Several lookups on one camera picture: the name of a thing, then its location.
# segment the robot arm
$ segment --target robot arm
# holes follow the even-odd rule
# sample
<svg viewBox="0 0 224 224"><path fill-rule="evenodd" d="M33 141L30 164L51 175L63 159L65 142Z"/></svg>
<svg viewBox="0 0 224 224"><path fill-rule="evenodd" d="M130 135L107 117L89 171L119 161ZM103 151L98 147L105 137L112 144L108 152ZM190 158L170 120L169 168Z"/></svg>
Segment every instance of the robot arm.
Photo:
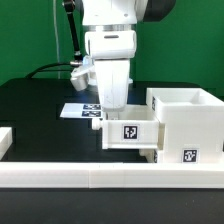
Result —
<svg viewBox="0 0 224 224"><path fill-rule="evenodd" d="M141 20L161 20L173 8L175 0L82 0L77 3L80 10L84 9L85 49L93 61L87 67L95 69L101 107L112 115L109 119L118 119L118 112L124 110L127 102L130 59L137 47L132 25ZM72 82L77 77L80 79L85 69L75 70Z"/></svg>

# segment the green wall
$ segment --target green wall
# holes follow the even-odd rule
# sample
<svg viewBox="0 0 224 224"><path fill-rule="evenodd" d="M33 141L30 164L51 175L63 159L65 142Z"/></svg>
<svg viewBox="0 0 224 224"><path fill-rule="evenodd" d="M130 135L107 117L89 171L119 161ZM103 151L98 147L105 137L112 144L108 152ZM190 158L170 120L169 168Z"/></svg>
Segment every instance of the green wall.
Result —
<svg viewBox="0 0 224 224"><path fill-rule="evenodd" d="M61 2L57 0L61 61L69 61L73 52ZM53 0L1 1L0 84L56 62L52 8ZM223 0L177 0L162 22L139 23L132 77L193 82L224 96L223 9ZM75 18L80 23L78 13Z"/></svg>

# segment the black table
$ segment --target black table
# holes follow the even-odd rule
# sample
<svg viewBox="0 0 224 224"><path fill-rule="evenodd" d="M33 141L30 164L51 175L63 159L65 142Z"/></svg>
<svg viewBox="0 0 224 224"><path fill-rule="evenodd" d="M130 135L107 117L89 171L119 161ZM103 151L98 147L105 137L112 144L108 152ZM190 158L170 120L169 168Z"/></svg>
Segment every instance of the black table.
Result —
<svg viewBox="0 0 224 224"><path fill-rule="evenodd" d="M128 103L145 104L146 87L189 83L136 82ZM69 80L13 79L0 87L0 126L14 143L2 162L135 162L137 150L101 149L91 121L61 119L64 103L98 103ZM0 223L223 223L224 191L217 189L0 189Z"/></svg>

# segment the black cable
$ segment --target black cable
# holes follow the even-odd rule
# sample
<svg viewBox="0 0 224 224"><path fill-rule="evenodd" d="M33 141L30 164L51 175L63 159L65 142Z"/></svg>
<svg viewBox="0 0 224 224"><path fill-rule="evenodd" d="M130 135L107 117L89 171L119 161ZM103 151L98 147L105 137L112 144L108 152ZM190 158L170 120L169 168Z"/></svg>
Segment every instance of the black cable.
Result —
<svg viewBox="0 0 224 224"><path fill-rule="evenodd" d="M46 69L39 72L72 72L71 69Z"/></svg>
<svg viewBox="0 0 224 224"><path fill-rule="evenodd" d="M75 1L74 0L63 0L63 6L65 8L65 11L67 13L68 22L70 26L71 36L72 36L72 43L74 48L74 58L75 60L82 61L83 57L80 52L79 48L79 41L77 36L77 31L75 27L75 21L73 12L75 10Z"/></svg>
<svg viewBox="0 0 224 224"><path fill-rule="evenodd" d="M34 70L33 72L30 72L29 74L27 74L27 75L25 76L25 78L26 78L26 79L32 79L32 77L33 77L36 73L38 73L38 72L40 72L40 71L42 71L42 70L44 70L44 69L46 69L46 68L52 68L52 67L57 67L57 66L62 66L62 65L70 65L70 63L68 63L68 62L61 62L61 63L53 63L53 64L44 65L44 66L41 66L40 68L37 68L37 69Z"/></svg>

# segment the white container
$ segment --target white container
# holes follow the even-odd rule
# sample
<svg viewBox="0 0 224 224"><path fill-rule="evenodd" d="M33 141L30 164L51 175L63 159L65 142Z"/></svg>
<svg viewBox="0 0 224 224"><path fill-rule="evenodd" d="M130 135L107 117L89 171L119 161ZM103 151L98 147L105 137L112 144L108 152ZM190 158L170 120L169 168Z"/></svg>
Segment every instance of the white container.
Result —
<svg viewBox="0 0 224 224"><path fill-rule="evenodd" d="M0 128L0 160L12 144L12 128Z"/></svg>
<svg viewBox="0 0 224 224"><path fill-rule="evenodd" d="M158 163L218 163L223 158L224 102L202 89L147 89L160 122Z"/></svg>
<svg viewBox="0 0 224 224"><path fill-rule="evenodd" d="M93 119L103 129L103 149L156 149L159 122L147 106L127 105L119 120Z"/></svg>

